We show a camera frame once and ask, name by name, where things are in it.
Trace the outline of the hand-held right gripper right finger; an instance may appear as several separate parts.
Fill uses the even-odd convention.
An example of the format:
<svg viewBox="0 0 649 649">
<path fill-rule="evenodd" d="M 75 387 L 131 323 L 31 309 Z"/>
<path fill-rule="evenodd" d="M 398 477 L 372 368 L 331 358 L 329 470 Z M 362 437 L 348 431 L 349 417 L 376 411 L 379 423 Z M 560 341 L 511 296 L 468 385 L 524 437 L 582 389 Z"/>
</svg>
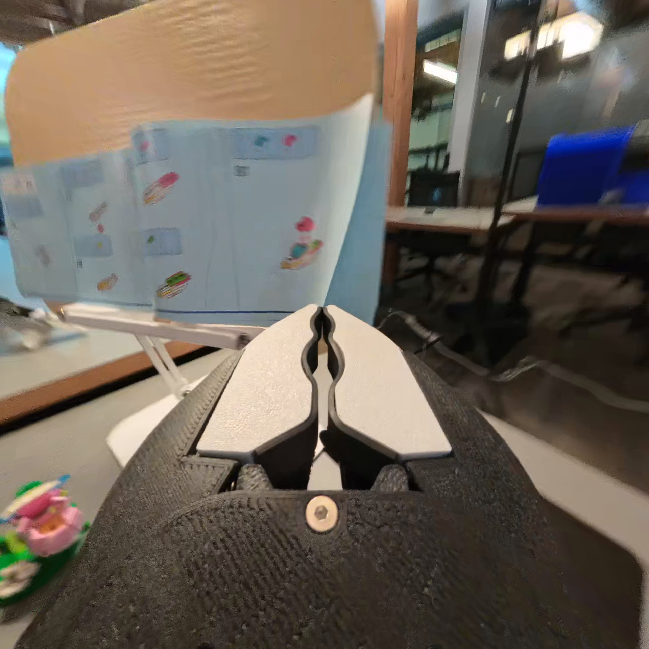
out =
<svg viewBox="0 0 649 649">
<path fill-rule="evenodd" d="M 402 350 L 338 306 L 322 316 L 333 380 L 327 433 L 345 450 L 395 463 L 450 456 L 450 441 Z"/>
</svg>

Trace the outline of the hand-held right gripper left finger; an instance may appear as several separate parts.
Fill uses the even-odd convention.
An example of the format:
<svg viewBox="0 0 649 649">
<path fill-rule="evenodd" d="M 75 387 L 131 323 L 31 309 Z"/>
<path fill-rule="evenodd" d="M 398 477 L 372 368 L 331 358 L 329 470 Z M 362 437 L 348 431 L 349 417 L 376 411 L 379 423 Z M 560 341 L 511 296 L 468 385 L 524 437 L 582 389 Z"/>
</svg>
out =
<svg viewBox="0 0 649 649">
<path fill-rule="evenodd" d="M 254 461 L 317 425 L 321 308 L 310 304 L 256 336 L 243 350 L 197 442 L 208 458 Z"/>
</svg>

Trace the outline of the lego instruction booklet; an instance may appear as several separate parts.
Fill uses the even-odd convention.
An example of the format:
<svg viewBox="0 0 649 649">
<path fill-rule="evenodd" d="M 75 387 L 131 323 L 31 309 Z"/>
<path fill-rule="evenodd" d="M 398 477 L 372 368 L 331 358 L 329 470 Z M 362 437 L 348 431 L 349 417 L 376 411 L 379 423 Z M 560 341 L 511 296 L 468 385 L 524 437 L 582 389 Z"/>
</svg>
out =
<svg viewBox="0 0 649 649">
<path fill-rule="evenodd" d="M 374 1 L 151 1 L 27 45 L 1 202 L 26 298 L 372 324 L 390 127 Z"/>
</svg>

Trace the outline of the pink and green lego model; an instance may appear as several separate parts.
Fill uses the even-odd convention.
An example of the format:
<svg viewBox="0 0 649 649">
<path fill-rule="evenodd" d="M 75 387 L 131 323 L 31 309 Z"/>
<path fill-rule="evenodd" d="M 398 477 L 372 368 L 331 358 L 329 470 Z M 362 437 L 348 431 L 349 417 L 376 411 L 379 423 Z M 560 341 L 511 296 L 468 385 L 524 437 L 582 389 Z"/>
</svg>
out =
<svg viewBox="0 0 649 649">
<path fill-rule="evenodd" d="M 57 577 L 91 528 L 68 491 L 70 475 L 23 484 L 1 511 L 1 609 Z"/>
</svg>

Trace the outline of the white book stand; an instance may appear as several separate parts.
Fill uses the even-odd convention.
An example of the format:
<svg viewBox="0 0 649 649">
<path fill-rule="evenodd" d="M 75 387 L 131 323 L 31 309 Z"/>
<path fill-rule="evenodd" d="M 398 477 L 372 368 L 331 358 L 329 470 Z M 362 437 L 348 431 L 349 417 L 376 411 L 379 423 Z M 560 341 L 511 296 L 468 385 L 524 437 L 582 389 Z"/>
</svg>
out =
<svg viewBox="0 0 649 649">
<path fill-rule="evenodd" d="M 167 322 L 156 320 L 148 311 L 101 304 L 65 304 L 57 314 L 69 325 L 134 336 L 169 390 L 169 396 L 123 419 L 109 433 L 107 445 L 121 468 L 176 405 L 204 380 L 201 377 L 188 382 L 184 378 L 166 347 L 167 341 L 239 351 L 264 330 L 246 325 Z"/>
</svg>

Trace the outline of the wooden desk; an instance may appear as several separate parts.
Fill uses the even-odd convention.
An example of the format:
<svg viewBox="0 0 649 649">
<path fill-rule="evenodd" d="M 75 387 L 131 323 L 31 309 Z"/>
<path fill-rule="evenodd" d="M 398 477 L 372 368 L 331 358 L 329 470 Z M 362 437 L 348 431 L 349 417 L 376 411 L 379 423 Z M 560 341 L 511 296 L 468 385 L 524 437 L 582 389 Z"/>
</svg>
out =
<svg viewBox="0 0 649 649">
<path fill-rule="evenodd" d="M 390 296 L 399 271 L 400 252 L 391 236 L 400 231 L 475 236 L 486 233 L 483 264 L 475 293 L 475 307 L 486 311 L 492 303 L 492 279 L 499 264 L 500 241 L 527 223 L 613 223 L 648 226 L 648 205 L 576 205 L 537 207 L 536 198 L 508 203 L 504 208 L 387 207 L 386 240 L 381 278 L 382 296 Z"/>
</svg>

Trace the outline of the clear plastic bag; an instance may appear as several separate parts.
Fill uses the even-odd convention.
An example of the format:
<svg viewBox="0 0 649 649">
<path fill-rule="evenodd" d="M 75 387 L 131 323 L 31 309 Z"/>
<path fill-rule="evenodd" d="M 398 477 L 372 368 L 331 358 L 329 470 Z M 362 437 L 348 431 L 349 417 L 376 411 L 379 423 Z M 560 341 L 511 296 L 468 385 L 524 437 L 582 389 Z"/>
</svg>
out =
<svg viewBox="0 0 649 649">
<path fill-rule="evenodd" d="M 1 355 L 35 351 L 86 334 L 42 308 L 29 308 L 1 297 Z"/>
</svg>

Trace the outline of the black tripod stand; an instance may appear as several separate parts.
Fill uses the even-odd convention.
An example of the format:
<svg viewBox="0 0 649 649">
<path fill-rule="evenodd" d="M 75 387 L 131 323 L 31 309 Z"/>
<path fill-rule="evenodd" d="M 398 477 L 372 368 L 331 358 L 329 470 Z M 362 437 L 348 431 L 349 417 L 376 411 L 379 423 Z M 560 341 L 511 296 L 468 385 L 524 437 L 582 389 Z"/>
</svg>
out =
<svg viewBox="0 0 649 649">
<path fill-rule="evenodd" d="M 507 194 L 507 185 L 511 176 L 513 159 L 518 142 L 519 131 L 523 120 L 523 110 L 530 84 L 531 69 L 538 48 L 538 34 L 544 21 L 546 1 L 540 1 L 530 28 L 530 41 L 521 71 L 521 82 L 516 98 L 511 128 L 507 138 L 507 146 L 502 167 L 500 185 L 495 201 L 492 221 L 484 248 L 483 264 L 480 270 L 475 296 L 474 335 L 476 355 L 486 366 L 491 367 L 490 330 L 494 327 L 494 307 L 492 306 L 492 281 L 496 273 L 497 253 L 499 249 L 499 224 L 502 208 Z"/>
</svg>

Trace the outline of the blue plastic bin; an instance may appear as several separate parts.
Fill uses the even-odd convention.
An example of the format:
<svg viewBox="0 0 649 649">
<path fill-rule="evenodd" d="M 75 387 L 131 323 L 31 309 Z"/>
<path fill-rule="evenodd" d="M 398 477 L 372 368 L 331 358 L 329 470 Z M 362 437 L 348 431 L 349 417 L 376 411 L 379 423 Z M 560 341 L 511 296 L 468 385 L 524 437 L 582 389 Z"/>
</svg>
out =
<svg viewBox="0 0 649 649">
<path fill-rule="evenodd" d="M 537 207 L 648 205 L 648 120 L 548 142 Z"/>
</svg>

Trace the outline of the wooden post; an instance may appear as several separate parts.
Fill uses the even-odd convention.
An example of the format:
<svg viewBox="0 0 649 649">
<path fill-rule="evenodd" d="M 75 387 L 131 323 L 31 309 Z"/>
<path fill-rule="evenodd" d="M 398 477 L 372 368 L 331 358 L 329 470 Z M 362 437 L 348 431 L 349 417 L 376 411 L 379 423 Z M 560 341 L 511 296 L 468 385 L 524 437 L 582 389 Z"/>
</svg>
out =
<svg viewBox="0 0 649 649">
<path fill-rule="evenodd" d="M 382 114 L 393 127 L 387 217 L 405 201 L 417 31 L 418 1 L 385 2 Z"/>
</svg>

